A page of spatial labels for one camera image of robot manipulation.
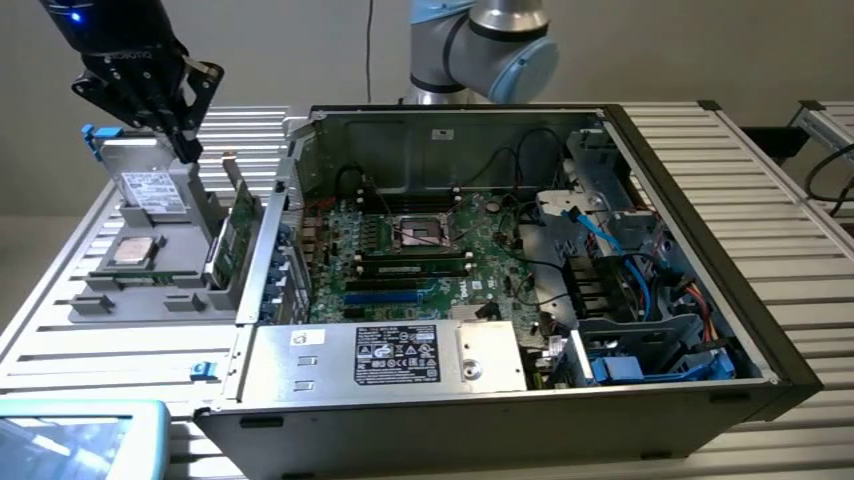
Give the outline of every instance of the white wall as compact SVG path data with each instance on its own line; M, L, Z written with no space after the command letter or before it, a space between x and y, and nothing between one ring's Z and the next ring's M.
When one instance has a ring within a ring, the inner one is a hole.
M220 105L364 101L367 0L163 0ZM36 0L0 15L0 213L79 214L106 182L79 127L110 119L69 92L79 59ZM802 98L854 99L850 0L546 0L562 63L541 100L718 100L745 123ZM408 0L376 0L376 102L404 92Z

